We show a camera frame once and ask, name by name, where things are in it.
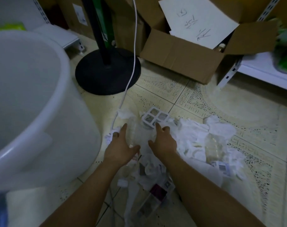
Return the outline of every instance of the white paper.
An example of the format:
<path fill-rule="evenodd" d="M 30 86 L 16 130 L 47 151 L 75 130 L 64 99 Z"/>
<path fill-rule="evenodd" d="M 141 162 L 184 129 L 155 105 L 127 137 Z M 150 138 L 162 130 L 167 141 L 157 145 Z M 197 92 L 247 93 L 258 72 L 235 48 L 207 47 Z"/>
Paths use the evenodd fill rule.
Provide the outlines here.
<path fill-rule="evenodd" d="M 85 14 L 83 12 L 83 8 L 79 5 L 76 5 L 76 4 L 73 4 L 73 7 L 74 7 L 75 13 L 77 15 L 78 21 L 81 24 L 88 26 L 88 23 L 87 23 L 86 18 L 85 18 Z"/>
<path fill-rule="evenodd" d="M 214 49 L 238 23 L 210 0 L 161 0 L 171 35 Z"/>

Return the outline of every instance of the person's right hand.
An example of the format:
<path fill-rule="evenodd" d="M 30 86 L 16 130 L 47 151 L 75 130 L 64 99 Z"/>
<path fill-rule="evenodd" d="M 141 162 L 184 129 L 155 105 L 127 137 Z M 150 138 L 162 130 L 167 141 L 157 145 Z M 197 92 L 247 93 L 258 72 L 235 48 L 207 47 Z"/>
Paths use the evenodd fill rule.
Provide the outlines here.
<path fill-rule="evenodd" d="M 161 128 L 159 123 L 156 123 L 156 140 L 153 142 L 149 140 L 149 146 L 152 149 L 154 155 L 161 160 L 162 157 L 169 153 L 176 153 L 177 143 L 175 139 L 170 135 L 170 127 L 165 126 Z"/>

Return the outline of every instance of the black pole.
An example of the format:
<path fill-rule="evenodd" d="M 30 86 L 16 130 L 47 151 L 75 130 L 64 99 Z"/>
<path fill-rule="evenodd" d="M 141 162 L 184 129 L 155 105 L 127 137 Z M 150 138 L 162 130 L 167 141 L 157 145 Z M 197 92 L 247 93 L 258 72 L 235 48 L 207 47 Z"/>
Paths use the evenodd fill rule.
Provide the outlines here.
<path fill-rule="evenodd" d="M 93 3 L 93 0 L 82 0 L 85 11 L 87 12 L 93 34 L 95 37 L 95 40 L 97 42 L 101 57 L 103 59 L 104 65 L 110 65 L 111 64 L 111 58 L 110 54 L 105 46 L 103 36 L 101 34 L 100 26 L 98 23 L 97 13 L 96 9 Z"/>

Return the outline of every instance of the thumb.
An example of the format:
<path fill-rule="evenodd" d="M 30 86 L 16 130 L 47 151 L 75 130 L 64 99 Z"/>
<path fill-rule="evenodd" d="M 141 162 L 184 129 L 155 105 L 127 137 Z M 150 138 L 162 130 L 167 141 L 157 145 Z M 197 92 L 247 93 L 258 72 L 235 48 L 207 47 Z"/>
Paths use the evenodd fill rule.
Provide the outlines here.
<path fill-rule="evenodd" d="M 138 153 L 138 155 L 139 155 L 140 146 L 139 146 L 139 145 L 136 145 L 136 146 L 132 147 L 131 150 L 132 150 L 132 152 L 134 153 L 134 155 L 135 155 L 136 153 Z"/>
<path fill-rule="evenodd" d="M 153 141 L 152 141 L 152 140 L 149 140 L 149 141 L 148 141 L 148 144 L 149 144 L 149 147 L 152 149 L 152 148 L 153 148 L 153 145 L 154 145 Z"/>

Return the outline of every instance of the barcode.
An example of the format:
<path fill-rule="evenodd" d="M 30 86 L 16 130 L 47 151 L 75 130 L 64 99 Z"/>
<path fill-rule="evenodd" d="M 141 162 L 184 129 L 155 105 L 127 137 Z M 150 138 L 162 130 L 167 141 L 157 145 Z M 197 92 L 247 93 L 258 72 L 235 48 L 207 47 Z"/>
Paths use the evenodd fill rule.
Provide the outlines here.
<path fill-rule="evenodd" d="M 224 165 L 219 165 L 219 170 L 225 172 L 226 167 Z"/>

